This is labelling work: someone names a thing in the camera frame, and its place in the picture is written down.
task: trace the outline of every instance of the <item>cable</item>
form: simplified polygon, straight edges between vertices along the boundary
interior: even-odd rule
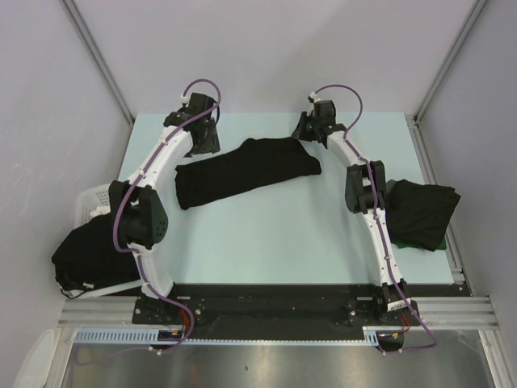
[[[410,328],[411,328],[411,323],[410,321],[408,320],[408,318],[406,318],[406,316],[404,315],[404,313],[401,314],[401,320],[402,320],[402,325],[403,327],[407,327],[407,329],[405,328],[404,329],[404,334],[407,333]]]
[[[398,295],[404,301],[404,304],[406,305],[408,310],[417,319],[418,323],[420,323],[420,325],[422,326],[423,330],[426,331],[426,333],[431,337],[431,339],[433,341],[432,344],[413,346],[411,348],[399,349],[399,350],[393,351],[393,352],[386,352],[380,345],[379,345],[378,348],[382,352],[383,355],[385,355],[385,354],[394,354],[394,353],[398,354],[398,353],[402,353],[402,352],[415,352],[415,351],[418,351],[418,350],[433,348],[434,346],[436,346],[438,344],[438,339],[436,338],[435,333],[433,333],[431,331],[431,329],[429,329],[429,327],[427,327],[427,325],[418,316],[418,312],[411,306],[410,302],[407,300],[406,295],[404,295],[404,293],[402,292],[401,288],[399,287],[397,281],[395,280],[395,276],[393,274],[393,269],[391,268],[391,262],[390,262],[391,256],[389,255],[388,243],[387,243],[387,240],[386,240],[385,232],[382,229],[382,225],[380,223],[380,218],[377,215],[377,206],[379,204],[379,197],[377,195],[377,190],[376,190],[376,187],[375,187],[375,180],[373,178],[373,172],[372,172],[372,167],[370,166],[370,161],[368,159],[366,159],[363,155],[361,155],[361,153],[352,145],[352,143],[350,143],[347,140],[348,132],[352,129],[352,127],[355,124],[357,124],[357,122],[359,121],[359,119],[361,118],[361,116],[363,114],[363,100],[361,99],[361,97],[360,97],[359,93],[357,93],[357,91],[355,91],[354,89],[352,89],[349,86],[340,85],[340,84],[326,85],[324,87],[319,88],[315,93],[318,93],[318,92],[323,91],[325,89],[329,89],[331,87],[341,87],[343,89],[347,89],[347,90],[351,91],[352,93],[354,93],[355,96],[357,97],[357,99],[359,100],[359,114],[357,115],[355,120],[352,122],[352,124],[350,124],[348,129],[345,130],[345,133],[343,135],[343,140],[347,143],[347,145],[350,147],[350,149],[355,154],[355,156],[357,156],[357,158],[359,160],[364,162],[364,164],[366,165],[366,168],[368,170],[368,179],[370,180],[370,184],[372,185],[372,194],[373,194],[373,216],[374,216],[374,219],[376,220],[376,224],[377,224],[377,227],[378,227],[379,233],[380,233],[380,239],[382,241],[382,245],[383,245],[383,248],[384,248],[384,251],[385,251],[385,260],[386,260],[386,266],[388,268],[389,278],[391,279],[393,285],[395,286],[395,289],[397,290]]]
[[[182,339],[179,339],[178,342],[174,345],[172,345],[170,348],[168,348],[167,350],[165,351],[162,351],[162,352],[158,352],[158,354],[163,354],[163,353],[168,353],[168,352],[171,352],[173,351],[174,349],[176,349],[183,341],[185,341],[189,336],[190,334],[192,333],[192,330],[194,328],[194,314],[191,312],[191,310],[186,307],[184,304],[182,303],[179,303],[177,301],[173,301],[171,299],[169,299],[168,297],[165,297],[164,295],[161,295],[154,287],[153,285],[151,285],[149,283],[149,279],[147,278],[145,272],[144,272],[144,267],[143,267],[143,264],[142,264],[142,258],[141,258],[141,252],[136,249],[136,248],[123,248],[120,246],[120,243],[119,243],[119,226],[120,226],[120,219],[122,218],[122,212],[124,211],[124,208],[126,206],[126,204],[128,203],[129,201],[129,197],[132,195],[132,192],[135,190],[135,187],[140,183],[142,177],[147,173],[148,169],[151,167],[151,165],[153,164],[154,160],[156,160],[156,158],[158,157],[158,155],[162,152],[163,148],[166,147],[166,143],[172,138],[174,137],[177,133],[179,133],[179,131],[181,131],[183,128],[185,128],[186,126],[188,126],[190,123],[193,123],[194,121],[202,118],[202,117],[205,117],[206,115],[210,114],[212,111],[216,110],[219,108],[219,106],[221,105],[221,91],[219,90],[219,87],[212,81],[210,81],[209,79],[206,79],[206,78],[200,78],[200,79],[196,79],[195,81],[192,81],[191,83],[189,83],[187,85],[187,87],[185,88],[185,91],[183,92],[183,95],[187,95],[188,91],[191,89],[191,87],[193,87],[195,84],[197,83],[200,83],[200,82],[206,82],[206,83],[209,83],[210,85],[212,85],[215,89],[216,89],[216,92],[217,92],[217,101],[216,101],[216,104],[214,106],[212,106],[211,108],[207,109],[206,111],[204,112],[201,112],[199,115],[196,115],[186,121],[184,121],[182,124],[180,124],[178,127],[176,127],[169,135],[167,135],[166,139],[165,139],[165,142],[162,142],[160,143],[160,145],[158,146],[158,148],[154,151],[154,153],[151,155],[151,157],[149,158],[148,162],[145,164],[144,168],[142,169],[142,171],[140,171],[140,174],[137,176],[137,178],[135,179],[135,181],[131,184],[131,186],[129,187],[129,189],[127,190],[126,194],[124,195],[124,198],[122,199],[122,201],[120,202],[120,206],[119,208],[117,209],[117,212],[116,212],[116,216],[115,216],[115,222],[113,224],[113,245],[115,246],[115,249],[118,251],[118,252],[121,252],[121,253],[134,253],[137,255],[137,267],[138,267],[138,271],[140,273],[140,276],[141,276],[141,279],[144,281],[144,284],[147,286],[147,288],[149,289],[149,291],[151,291],[151,293],[154,294],[154,296],[156,296],[158,299],[164,301],[164,302],[167,302],[167,303],[170,303],[171,305],[174,305],[174,306],[177,306],[179,307],[180,309],[184,310],[187,315],[188,315],[188,318],[189,318],[189,324],[188,324],[188,330],[187,330],[187,333],[185,333],[185,335],[183,336]],[[141,349],[140,347],[139,348],[131,348],[131,350],[137,350],[137,349]]]
[[[361,96],[359,95],[359,93],[357,91],[355,91],[354,89],[352,89],[351,87],[349,87],[347,85],[341,85],[341,84],[338,84],[338,83],[333,83],[333,84],[330,84],[330,85],[325,85],[323,87],[320,87],[314,93],[318,94],[320,91],[323,91],[325,89],[330,89],[331,87],[340,87],[342,89],[347,89],[348,91],[351,91],[355,95],[355,97],[357,97],[357,99],[359,100],[359,113],[357,114],[357,117],[355,118],[355,120],[352,121],[352,123],[348,126],[347,129],[345,129],[345,134],[343,135],[343,140],[346,140],[347,139],[347,134],[350,132],[350,130],[352,128],[354,128],[354,126],[357,124],[357,122],[359,121],[359,119],[363,115],[363,99],[361,99]]]

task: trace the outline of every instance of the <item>table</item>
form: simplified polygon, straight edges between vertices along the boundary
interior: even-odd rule
[[[127,179],[151,151],[166,114],[140,114],[119,179]],[[249,138],[287,137],[295,113],[221,114],[221,153]],[[348,125],[355,113],[339,113]],[[349,135],[371,160],[385,164],[386,179],[423,183],[416,153],[399,112],[366,112]],[[170,271],[175,282],[201,284],[366,284],[371,243],[344,201],[346,170],[322,145],[303,143],[322,174],[258,188],[197,208],[164,204],[174,238]],[[215,155],[185,158],[185,163]],[[170,177],[174,185],[174,176]],[[398,249],[394,254],[410,284],[451,284],[445,251]]]

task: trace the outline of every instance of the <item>folded black garment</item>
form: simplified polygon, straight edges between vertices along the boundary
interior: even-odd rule
[[[103,289],[140,279],[131,253],[113,246],[111,216],[92,218],[72,230],[52,256],[56,280],[65,291]]]
[[[435,251],[459,201],[454,188],[405,179],[396,182],[385,202],[389,237]]]
[[[234,151],[176,171],[179,206],[187,210],[297,176],[319,175],[322,168],[298,140],[286,137],[247,139]]]

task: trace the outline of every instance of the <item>cable clip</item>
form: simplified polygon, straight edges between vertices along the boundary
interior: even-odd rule
[[[310,95],[308,97],[310,103],[315,103],[316,101],[321,101],[322,99],[319,98],[319,96],[316,94],[315,91],[311,91]]]
[[[179,98],[181,99],[182,105],[187,105],[191,99],[190,97],[187,97],[186,95],[181,95]]]

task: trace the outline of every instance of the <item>white basket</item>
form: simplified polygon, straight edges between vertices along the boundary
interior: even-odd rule
[[[109,187],[108,183],[82,192],[75,204],[74,228],[89,222],[90,212],[97,209],[97,206],[110,205]]]
[[[109,187],[109,183],[103,184],[101,186],[97,186],[96,188],[85,190],[81,193],[75,204],[74,228],[78,228],[79,226],[83,226],[89,222],[91,220],[90,212],[96,210],[97,206],[110,205],[110,196],[108,192]],[[104,289],[96,289],[94,291],[84,293],[78,297],[78,299],[85,299],[87,297],[101,297],[103,295],[109,295],[110,293],[118,293],[120,291],[125,291],[126,289],[140,287],[141,285],[142,280],[130,281],[121,285],[113,285]],[[82,291],[80,290],[75,290],[72,292],[72,296],[81,292]]]

